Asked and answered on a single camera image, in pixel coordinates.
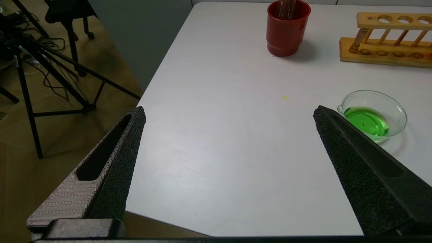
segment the gray wall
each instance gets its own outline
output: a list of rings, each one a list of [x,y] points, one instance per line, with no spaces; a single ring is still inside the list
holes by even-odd
[[[89,0],[143,91],[192,9],[191,0]]]

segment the black chair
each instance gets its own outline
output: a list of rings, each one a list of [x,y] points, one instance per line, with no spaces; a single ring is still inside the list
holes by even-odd
[[[67,30],[67,36],[69,38],[70,52],[72,59],[78,62],[78,54],[76,51],[75,41],[78,41],[78,36],[73,31],[72,21],[74,19],[83,19],[84,21],[84,32],[87,34],[89,39],[93,40],[95,35],[89,31],[89,22],[87,17],[96,16],[92,6],[90,6],[87,0],[45,0],[49,6],[48,12],[45,15],[45,20],[48,23],[60,22]],[[75,67],[78,74],[84,77],[87,73],[81,70],[79,67]]]

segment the textured gripper pad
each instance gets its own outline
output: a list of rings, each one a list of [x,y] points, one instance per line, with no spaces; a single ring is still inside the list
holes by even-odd
[[[427,183],[337,112],[319,106],[314,119],[365,235],[432,232]]]
[[[33,233],[58,218],[123,217],[146,115],[127,113],[28,218]]]

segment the cable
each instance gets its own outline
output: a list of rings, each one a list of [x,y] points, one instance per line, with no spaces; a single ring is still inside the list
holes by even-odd
[[[58,44],[56,44],[54,41],[55,40],[61,40],[63,42],[63,46],[59,46]],[[63,38],[49,38],[49,37],[41,37],[39,39],[37,39],[37,41],[41,44],[43,44],[44,46],[51,48],[57,52],[63,52],[63,50],[66,48],[66,41]]]
[[[56,63],[58,69],[60,70],[61,74],[64,76],[64,78],[68,81],[68,83],[72,86],[72,83],[69,81],[69,79],[66,77],[66,75],[64,74],[62,68]],[[79,92],[83,95],[84,99],[89,102],[89,100],[87,99],[87,97],[84,95],[84,92],[79,88],[78,84],[75,82],[75,80],[73,79],[73,77],[71,76],[71,74],[69,72],[66,71],[66,73],[69,75],[70,79],[72,79],[73,83],[75,84],[75,86],[78,88]]]
[[[34,13],[30,13],[33,17],[34,17],[34,19],[37,21],[37,22],[39,22],[39,18],[34,14]]]
[[[65,88],[65,87],[61,87],[61,86],[52,86],[52,85],[51,85],[51,82],[50,82],[49,79],[48,79],[48,74],[49,74],[49,72],[48,72],[47,74],[45,74],[45,73],[44,73],[40,68],[38,68],[37,66],[35,66],[35,65],[31,64],[31,63],[29,63],[29,62],[26,61],[26,60],[22,60],[22,61],[25,62],[25,63],[28,63],[28,64],[32,65],[34,68],[36,68],[37,70],[39,70],[39,72],[41,72],[41,73],[44,75],[44,77],[45,77],[45,78],[44,78],[44,82],[43,82],[44,86],[47,87],[47,88],[51,88],[51,90],[52,90],[52,92],[53,92],[54,94],[58,95],[59,97],[65,99],[67,102],[70,103],[70,101],[69,101],[69,96],[67,95],[67,91],[66,91],[66,88]],[[64,90],[64,93],[65,93],[65,96],[63,96],[63,95],[57,93],[54,89],[63,89],[63,90]]]
[[[39,70],[38,69],[36,69],[36,72],[34,72],[34,73],[31,73],[31,74],[29,74],[29,73],[26,73],[26,72],[24,72],[24,74],[27,74],[27,75],[35,75],[35,74],[37,74],[39,72]]]

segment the red plastic cup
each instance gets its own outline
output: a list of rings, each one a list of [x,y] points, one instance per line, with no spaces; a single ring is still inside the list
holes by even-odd
[[[296,53],[303,41],[306,23],[311,7],[298,0],[294,9],[293,20],[278,19],[279,1],[273,2],[267,9],[267,49],[278,57]]]

